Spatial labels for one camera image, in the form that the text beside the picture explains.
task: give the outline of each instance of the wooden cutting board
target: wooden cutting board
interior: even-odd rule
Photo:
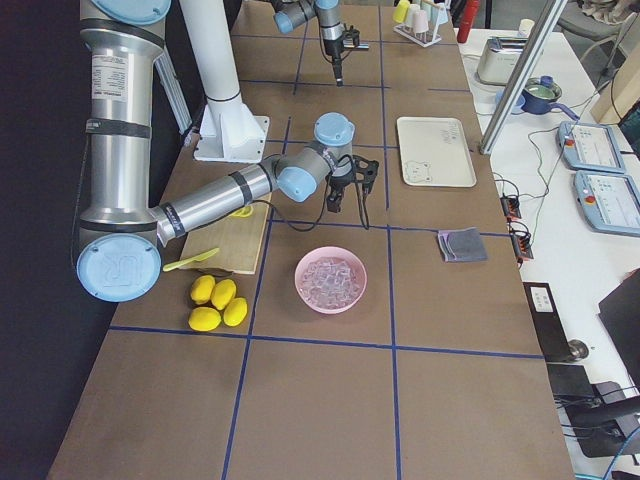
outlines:
[[[262,197],[269,201],[271,194]],[[253,204],[253,214],[246,218],[226,217],[187,235],[180,259],[189,258],[214,247],[220,251],[203,262],[192,262],[181,269],[215,268],[252,275],[256,272],[262,236],[269,206]]]

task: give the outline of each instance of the white pillar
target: white pillar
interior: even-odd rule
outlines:
[[[196,158],[259,162],[269,119],[242,103],[222,0],[180,0],[191,47],[207,96]]]

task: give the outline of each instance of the metal rod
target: metal rod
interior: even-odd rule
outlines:
[[[191,114],[187,107],[187,102],[184,99],[182,88],[180,88],[180,82],[176,71],[173,68],[173,62],[169,56],[169,50],[164,47],[164,52],[160,55],[155,62],[156,71],[160,77],[160,83],[164,87],[164,91],[169,99],[169,105],[173,111],[173,116],[176,117],[178,124],[178,131],[184,133],[191,126]]]
[[[522,55],[520,55],[513,69],[504,95],[502,99],[500,99],[487,130],[480,141],[481,153],[491,153],[498,135],[502,131],[502,127],[511,113],[511,109],[522,93],[525,83],[531,76],[534,66],[540,58],[540,55],[542,55],[544,44],[556,26],[556,23],[558,23],[558,18],[560,18],[566,4],[567,0],[548,0],[544,6],[540,18],[533,27],[529,40],[527,40]]]

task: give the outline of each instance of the white tray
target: white tray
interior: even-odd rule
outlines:
[[[400,117],[402,177],[408,185],[473,187],[476,174],[457,118]]]

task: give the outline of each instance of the blue pot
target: blue pot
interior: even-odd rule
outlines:
[[[544,115],[553,108],[559,108],[572,120],[580,118],[569,107],[556,101],[562,96],[562,89],[557,83],[554,83],[553,78],[547,75],[540,78],[530,78],[524,86],[522,96],[524,97],[522,110],[525,112]]]

